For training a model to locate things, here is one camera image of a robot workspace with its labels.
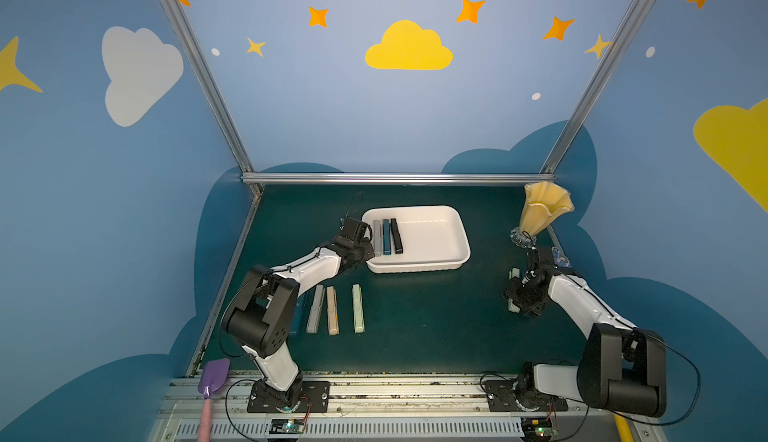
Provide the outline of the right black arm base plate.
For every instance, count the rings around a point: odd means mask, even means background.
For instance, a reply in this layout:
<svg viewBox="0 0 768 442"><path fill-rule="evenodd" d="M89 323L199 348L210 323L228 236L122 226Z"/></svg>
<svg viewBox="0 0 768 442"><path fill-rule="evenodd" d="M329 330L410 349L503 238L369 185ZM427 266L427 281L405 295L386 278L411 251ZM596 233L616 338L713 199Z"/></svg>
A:
<svg viewBox="0 0 768 442"><path fill-rule="evenodd" d="M569 409L564 398L544 394L516 380L484 380L480 383L491 412L565 412Z"/></svg>

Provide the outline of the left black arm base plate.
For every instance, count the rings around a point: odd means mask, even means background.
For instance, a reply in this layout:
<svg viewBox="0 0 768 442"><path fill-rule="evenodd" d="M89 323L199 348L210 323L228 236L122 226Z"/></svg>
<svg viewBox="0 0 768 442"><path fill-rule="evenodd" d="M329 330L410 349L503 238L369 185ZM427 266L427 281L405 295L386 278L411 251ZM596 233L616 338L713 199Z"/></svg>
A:
<svg viewBox="0 0 768 442"><path fill-rule="evenodd" d="M251 389L248 413L326 413L330 399L328 381L295 382L287 391L278 391L265 381Z"/></svg>

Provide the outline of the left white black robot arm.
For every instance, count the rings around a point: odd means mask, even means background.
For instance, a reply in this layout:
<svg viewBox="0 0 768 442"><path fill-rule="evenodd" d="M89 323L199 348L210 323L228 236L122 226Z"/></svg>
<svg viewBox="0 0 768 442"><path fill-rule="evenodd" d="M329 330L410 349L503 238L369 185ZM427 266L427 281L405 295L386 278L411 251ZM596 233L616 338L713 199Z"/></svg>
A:
<svg viewBox="0 0 768 442"><path fill-rule="evenodd" d="M374 256L373 229L353 217L342 221L332 240L292 262L249 269L227 305L220 329L259 368L255 395L270 408L289 410L301 401L303 374L287 346L298 298L316 285Z"/></svg>

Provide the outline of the black pliers group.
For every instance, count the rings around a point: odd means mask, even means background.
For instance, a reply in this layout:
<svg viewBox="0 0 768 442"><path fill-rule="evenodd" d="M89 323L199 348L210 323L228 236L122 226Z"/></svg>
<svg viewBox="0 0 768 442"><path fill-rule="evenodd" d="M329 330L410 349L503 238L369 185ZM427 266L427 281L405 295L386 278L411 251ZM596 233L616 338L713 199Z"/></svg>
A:
<svg viewBox="0 0 768 442"><path fill-rule="evenodd" d="M396 218L390 219L390 232L391 232L391 239L392 239L392 244L393 244L395 253L403 254L404 246L403 246L401 232L399 229L399 224Z"/></svg>

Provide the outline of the white plastic storage box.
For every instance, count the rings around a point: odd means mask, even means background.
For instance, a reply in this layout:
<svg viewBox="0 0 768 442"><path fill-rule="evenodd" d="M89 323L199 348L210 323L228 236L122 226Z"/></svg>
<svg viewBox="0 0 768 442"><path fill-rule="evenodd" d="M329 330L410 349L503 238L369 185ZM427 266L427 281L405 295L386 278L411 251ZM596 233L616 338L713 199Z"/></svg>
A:
<svg viewBox="0 0 768 442"><path fill-rule="evenodd" d="M404 245L402 254L377 255L367 262L377 274L458 269L471 256L459 212L448 205L404 206L367 210L362 220L395 219Z"/></svg>

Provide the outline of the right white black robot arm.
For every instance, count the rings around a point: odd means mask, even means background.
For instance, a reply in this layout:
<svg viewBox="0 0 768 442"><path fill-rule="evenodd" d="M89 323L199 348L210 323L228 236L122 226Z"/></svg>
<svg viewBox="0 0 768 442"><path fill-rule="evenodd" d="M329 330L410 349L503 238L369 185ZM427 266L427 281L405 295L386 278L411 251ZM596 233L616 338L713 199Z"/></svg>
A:
<svg viewBox="0 0 768 442"><path fill-rule="evenodd" d="M551 250L532 247L526 256L527 270L512 275L505 292L512 311L537 317L554 303L586 344L576 366L525 363L514 385L518 405L534 410L562 398L613 412L662 416L667 369L661 336L621 317L574 270L558 266Z"/></svg>

